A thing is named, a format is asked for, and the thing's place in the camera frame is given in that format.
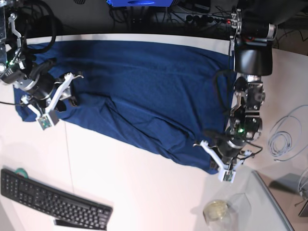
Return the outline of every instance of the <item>table surface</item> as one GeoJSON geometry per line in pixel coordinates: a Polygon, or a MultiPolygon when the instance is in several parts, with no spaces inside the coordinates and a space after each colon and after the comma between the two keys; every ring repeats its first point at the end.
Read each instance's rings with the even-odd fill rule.
{"type": "MultiPolygon", "coordinates": [[[[29,39],[28,43],[41,43],[48,39],[29,39]]],[[[170,43],[224,54],[227,54],[229,44],[222,40],[169,35],[57,37],[58,41],[80,39],[170,43]]],[[[266,138],[274,123],[298,105],[307,104],[307,72],[308,57],[273,50],[273,74],[263,77],[267,94],[261,107],[264,131],[257,143],[266,147],[266,138]]],[[[0,85],[0,100],[13,102],[13,88],[0,85]]],[[[0,105],[0,111],[0,165],[10,169],[23,167],[33,179],[113,206],[109,231],[207,230],[202,215],[206,203],[217,199],[222,192],[242,192],[250,172],[249,168],[239,169],[235,183],[226,186],[217,180],[217,176],[210,176],[200,169],[175,164],[162,156],[73,124],[61,121],[56,127],[43,132],[36,123],[22,122],[13,106],[0,105]]],[[[305,128],[308,121],[304,114],[305,110],[301,114],[305,128]]],[[[265,151],[245,164],[258,169],[270,183],[272,179],[283,179],[291,173],[299,175],[308,165],[308,160],[303,153],[289,162],[276,163],[265,148],[265,151]]],[[[275,190],[273,193],[295,230],[305,230],[308,220],[298,218],[300,207],[292,206],[292,203],[300,201],[300,197],[275,190]]],[[[279,220],[279,217],[270,213],[274,207],[265,203],[266,200],[260,194],[255,195],[256,198],[260,202],[254,201],[255,219],[250,221],[253,227],[249,230],[268,230],[271,224],[273,227],[270,230],[282,230],[274,226],[279,220]]],[[[2,196],[0,201],[10,220],[14,220],[17,231],[69,230],[54,227],[49,216],[2,196]]]]}

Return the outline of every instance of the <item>dark blue towel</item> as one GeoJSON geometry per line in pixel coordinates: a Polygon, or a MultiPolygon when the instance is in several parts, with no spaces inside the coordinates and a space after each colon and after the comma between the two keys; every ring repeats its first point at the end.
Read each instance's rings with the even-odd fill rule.
{"type": "MultiPolygon", "coordinates": [[[[206,128],[224,130],[227,119],[213,75],[227,68],[226,55],[150,42],[66,41],[38,55],[37,62],[52,57],[57,58],[50,71],[54,77],[77,71],[85,76],[74,80],[80,106],[65,102],[67,111],[58,113],[62,120],[216,173],[209,168],[210,156],[193,143],[206,139],[206,128]]],[[[232,82],[235,75],[229,78],[232,82]]],[[[225,78],[219,80],[226,99],[225,78]]],[[[16,102],[23,94],[15,90],[16,102]]],[[[27,108],[16,110],[24,121],[35,120],[27,108]]]]}

